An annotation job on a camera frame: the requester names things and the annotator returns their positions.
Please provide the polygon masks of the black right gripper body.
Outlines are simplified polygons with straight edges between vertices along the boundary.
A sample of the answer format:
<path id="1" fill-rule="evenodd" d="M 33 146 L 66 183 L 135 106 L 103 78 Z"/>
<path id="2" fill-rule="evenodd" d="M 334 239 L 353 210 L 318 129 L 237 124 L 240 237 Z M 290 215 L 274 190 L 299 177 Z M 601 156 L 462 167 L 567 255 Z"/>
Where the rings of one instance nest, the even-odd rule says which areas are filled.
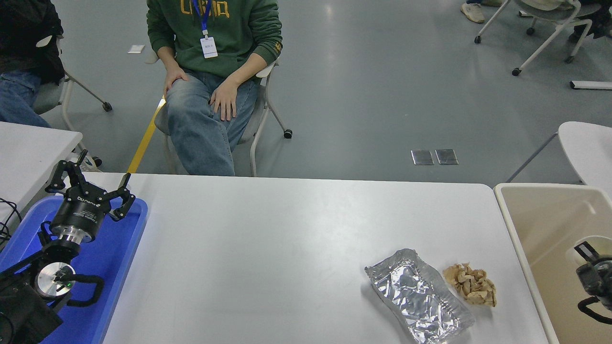
<path id="1" fill-rule="evenodd" d="M 610 259 L 604 259 L 598 263 L 583 264 L 576 269 L 576 274 L 579 277 L 584 291 L 590 296 L 599 298 L 610 298 L 612 295 L 612 262 Z"/>

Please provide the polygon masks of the person's right hand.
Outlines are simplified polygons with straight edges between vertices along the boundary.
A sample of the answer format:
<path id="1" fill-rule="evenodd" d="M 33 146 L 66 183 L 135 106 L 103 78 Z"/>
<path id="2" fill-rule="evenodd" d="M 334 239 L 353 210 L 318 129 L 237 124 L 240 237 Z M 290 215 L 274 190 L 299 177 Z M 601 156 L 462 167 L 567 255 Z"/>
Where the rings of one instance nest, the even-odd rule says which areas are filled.
<path id="1" fill-rule="evenodd" d="M 177 80 L 189 81 L 188 75 L 183 69 L 177 64 L 165 65 L 166 76 L 164 79 L 164 100 L 168 99 L 168 91 L 172 88 L 172 85 Z"/>

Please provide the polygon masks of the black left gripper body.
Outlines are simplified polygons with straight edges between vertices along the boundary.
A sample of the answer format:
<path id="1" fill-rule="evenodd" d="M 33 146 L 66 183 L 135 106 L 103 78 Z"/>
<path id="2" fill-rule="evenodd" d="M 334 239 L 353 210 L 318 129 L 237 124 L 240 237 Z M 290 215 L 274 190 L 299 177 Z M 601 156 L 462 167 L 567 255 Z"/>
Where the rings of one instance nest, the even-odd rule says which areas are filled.
<path id="1" fill-rule="evenodd" d="M 84 231 L 86 237 L 96 237 L 110 211 L 110 201 L 101 200 L 106 193 L 105 190 L 68 189 L 51 222 L 52 233 L 58 236 L 63 229 L 76 228 Z"/>

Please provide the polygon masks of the person's left hand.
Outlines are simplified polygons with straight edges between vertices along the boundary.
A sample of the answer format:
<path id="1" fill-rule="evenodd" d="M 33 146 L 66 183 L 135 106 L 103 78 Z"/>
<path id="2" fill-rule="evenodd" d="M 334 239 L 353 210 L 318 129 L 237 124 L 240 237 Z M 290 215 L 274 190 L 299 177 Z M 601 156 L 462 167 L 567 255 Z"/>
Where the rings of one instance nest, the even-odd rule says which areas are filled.
<path id="1" fill-rule="evenodd" d="M 232 77 L 224 80 L 210 98 L 214 114 L 220 115 L 220 120 L 232 120 L 238 115 L 238 87 L 240 83 Z"/>

